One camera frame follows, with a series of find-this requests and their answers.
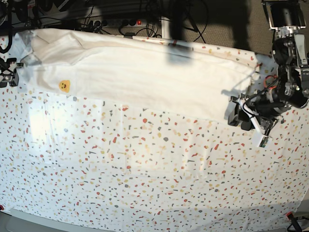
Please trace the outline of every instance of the table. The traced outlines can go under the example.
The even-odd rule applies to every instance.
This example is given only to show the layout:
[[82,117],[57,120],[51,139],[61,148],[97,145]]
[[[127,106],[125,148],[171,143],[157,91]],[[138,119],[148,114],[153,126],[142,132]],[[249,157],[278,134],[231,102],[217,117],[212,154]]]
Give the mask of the table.
[[[195,46],[275,71],[269,57]],[[122,232],[260,231],[287,226],[308,190],[308,108],[287,112],[263,149],[239,127],[23,89],[0,90],[6,210]]]

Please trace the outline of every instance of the yellow smiley face patch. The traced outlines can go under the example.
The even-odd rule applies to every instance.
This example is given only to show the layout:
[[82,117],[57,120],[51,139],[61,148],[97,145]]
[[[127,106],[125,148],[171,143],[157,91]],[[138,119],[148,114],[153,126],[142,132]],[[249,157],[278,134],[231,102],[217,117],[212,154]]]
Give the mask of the yellow smiley face patch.
[[63,92],[68,93],[70,90],[70,81],[61,81],[59,83],[59,89]]

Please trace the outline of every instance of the power strip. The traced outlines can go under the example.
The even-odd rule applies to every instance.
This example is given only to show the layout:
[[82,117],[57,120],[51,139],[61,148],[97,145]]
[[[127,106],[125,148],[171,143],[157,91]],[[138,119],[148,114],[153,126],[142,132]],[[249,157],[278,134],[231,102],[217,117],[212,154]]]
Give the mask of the power strip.
[[138,27],[144,28],[147,25],[145,19],[104,19],[102,20],[102,25],[104,28],[119,28],[123,26],[124,28]]

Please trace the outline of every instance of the folded white garment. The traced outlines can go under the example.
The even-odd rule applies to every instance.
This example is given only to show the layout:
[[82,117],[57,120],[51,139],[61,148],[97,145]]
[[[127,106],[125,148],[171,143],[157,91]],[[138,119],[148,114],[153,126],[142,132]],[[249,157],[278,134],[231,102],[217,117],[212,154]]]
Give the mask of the folded white garment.
[[41,29],[15,36],[27,86],[55,93],[226,122],[230,96],[245,92],[252,67],[200,53],[93,33]]

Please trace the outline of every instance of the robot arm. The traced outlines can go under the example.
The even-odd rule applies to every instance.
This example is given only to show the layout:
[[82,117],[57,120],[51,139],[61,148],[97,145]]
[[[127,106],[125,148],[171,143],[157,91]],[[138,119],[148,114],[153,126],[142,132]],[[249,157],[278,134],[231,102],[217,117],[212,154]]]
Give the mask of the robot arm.
[[262,0],[264,11],[274,30],[272,55],[278,64],[277,78],[262,91],[252,95],[232,97],[237,105],[228,124],[246,131],[255,129],[253,141],[265,147],[270,130],[280,115],[291,107],[304,108],[309,97],[309,65],[305,51],[305,36],[299,30],[306,27],[298,0]]

